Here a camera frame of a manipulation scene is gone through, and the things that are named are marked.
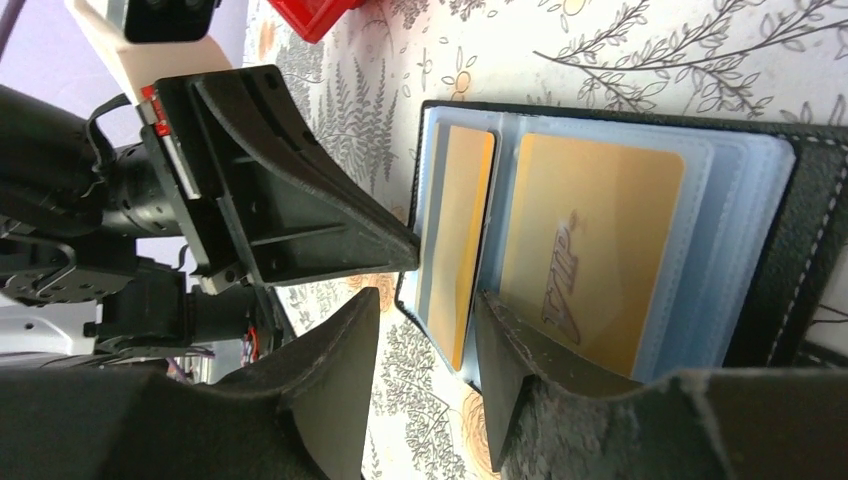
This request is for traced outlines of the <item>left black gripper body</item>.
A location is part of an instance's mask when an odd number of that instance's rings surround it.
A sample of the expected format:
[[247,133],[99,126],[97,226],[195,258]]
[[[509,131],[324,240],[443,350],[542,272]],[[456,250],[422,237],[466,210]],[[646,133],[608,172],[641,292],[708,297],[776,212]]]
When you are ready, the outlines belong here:
[[254,362],[291,339],[276,293],[235,266],[211,295],[138,254],[181,233],[163,170],[143,144],[114,148],[95,117],[2,88],[3,361],[209,358],[240,340]]

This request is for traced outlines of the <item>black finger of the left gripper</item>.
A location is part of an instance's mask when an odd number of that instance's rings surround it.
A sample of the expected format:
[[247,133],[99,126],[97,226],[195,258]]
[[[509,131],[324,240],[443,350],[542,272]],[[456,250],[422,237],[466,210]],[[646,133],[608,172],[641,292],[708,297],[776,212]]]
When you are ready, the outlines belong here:
[[275,66],[160,79],[141,111],[204,291],[418,267],[419,237],[321,147]]

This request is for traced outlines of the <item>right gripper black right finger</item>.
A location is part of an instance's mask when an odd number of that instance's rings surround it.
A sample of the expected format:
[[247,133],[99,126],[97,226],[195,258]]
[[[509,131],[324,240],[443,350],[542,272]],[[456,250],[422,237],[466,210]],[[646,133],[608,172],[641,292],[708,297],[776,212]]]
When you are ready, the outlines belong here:
[[847,373],[684,369],[641,384],[474,304],[491,464],[506,479],[843,479]]

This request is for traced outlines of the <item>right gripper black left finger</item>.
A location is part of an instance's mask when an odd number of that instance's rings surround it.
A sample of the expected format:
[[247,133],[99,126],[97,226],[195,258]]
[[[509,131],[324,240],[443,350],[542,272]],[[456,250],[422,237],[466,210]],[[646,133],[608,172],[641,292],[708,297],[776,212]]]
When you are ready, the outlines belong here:
[[1,374],[5,479],[357,479],[380,323],[361,289],[212,385],[149,368]]

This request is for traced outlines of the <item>red plastic bin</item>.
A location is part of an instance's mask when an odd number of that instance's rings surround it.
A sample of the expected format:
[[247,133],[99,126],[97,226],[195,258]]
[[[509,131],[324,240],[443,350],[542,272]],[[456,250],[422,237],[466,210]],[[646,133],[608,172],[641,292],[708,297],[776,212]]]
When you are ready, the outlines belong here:
[[292,30],[304,41],[315,44],[349,10],[365,0],[268,0]]

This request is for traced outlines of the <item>black card holder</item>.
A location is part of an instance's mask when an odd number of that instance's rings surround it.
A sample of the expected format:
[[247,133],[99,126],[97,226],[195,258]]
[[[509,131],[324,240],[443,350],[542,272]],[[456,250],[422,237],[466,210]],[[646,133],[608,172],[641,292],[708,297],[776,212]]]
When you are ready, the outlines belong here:
[[[439,124],[496,137],[471,301],[486,291],[500,297],[526,135],[670,151],[683,158],[684,178],[634,367],[622,376],[649,383],[684,368],[793,362],[847,240],[845,128],[427,101],[410,221],[421,240]],[[421,264],[401,275],[396,302],[434,341],[417,306],[422,258],[423,240]],[[471,310],[457,373],[481,386]]]

